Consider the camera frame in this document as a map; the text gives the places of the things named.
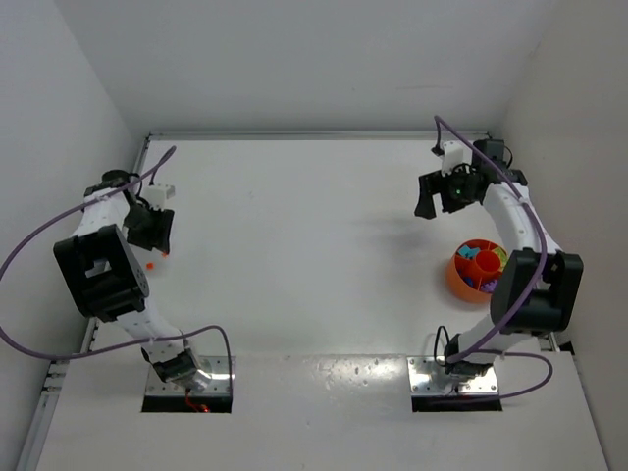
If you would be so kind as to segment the lime green lego brick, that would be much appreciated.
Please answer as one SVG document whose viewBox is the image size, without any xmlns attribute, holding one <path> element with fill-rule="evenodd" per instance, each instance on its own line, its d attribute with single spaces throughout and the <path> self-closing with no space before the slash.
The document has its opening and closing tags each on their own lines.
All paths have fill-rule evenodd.
<svg viewBox="0 0 628 471">
<path fill-rule="evenodd" d="M 492 253 L 494 253 L 500 263 L 501 267 L 504 267 L 505 264 L 507 263 L 507 259 L 508 259 L 508 255 L 507 253 L 500 247 L 500 246 L 496 246 L 493 250 Z"/>
</svg>

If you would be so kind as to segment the purple lego plate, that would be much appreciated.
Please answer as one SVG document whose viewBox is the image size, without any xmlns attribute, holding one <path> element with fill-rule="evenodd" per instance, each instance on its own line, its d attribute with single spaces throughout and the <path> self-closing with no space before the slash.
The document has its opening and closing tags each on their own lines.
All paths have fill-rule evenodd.
<svg viewBox="0 0 628 471">
<path fill-rule="evenodd" d="M 498 279 L 493 279 L 480 284 L 479 291 L 485 294 L 492 294 L 497 287 Z"/>
</svg>

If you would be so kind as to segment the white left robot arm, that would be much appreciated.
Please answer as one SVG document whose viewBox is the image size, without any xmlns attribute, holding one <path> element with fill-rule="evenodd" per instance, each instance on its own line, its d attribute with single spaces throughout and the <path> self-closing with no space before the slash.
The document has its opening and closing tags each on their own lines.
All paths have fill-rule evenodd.
<svg viewBox="0 0 628 471">
<path fill-rule="evenodd" d="M 171 184 L 143 188 L 137 174 L 108 171 L 85 190 L 78 228 L 53 253 L 83 317 L 141 340 L 142 355 L 162 382 L 199 393 L 211 376 L 182 331 L 158 313 L 147 266 L 136 256 L 169 254 L 175 213 L 167 202 L 174 194 Z"/>
</svg>

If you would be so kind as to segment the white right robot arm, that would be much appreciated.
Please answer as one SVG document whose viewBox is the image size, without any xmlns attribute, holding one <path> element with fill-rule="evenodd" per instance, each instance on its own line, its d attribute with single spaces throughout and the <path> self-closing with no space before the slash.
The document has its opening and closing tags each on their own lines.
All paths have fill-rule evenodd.
<svg viewBox="0 0 628 471">
<path fill-rule="evenodd" d="M 478 203 L 507 255 L 504 267 L 491 272 L 497 284 L 487 316 L 446 344 L 444 368 L 451 376 L 480 376 L 521 341 L 565 331 L 584 273 L 582 258 L 563 251 L 548 234 L 524 173 L 508 167 L 502 150 L 501 142 L 478 140 L 466 158 L 460 143 L 437 143 L 432 151 L 441 167 L 418 179 L 415 216 L 434 219 L 436 197 L 448 214 Z"/>
</svg>

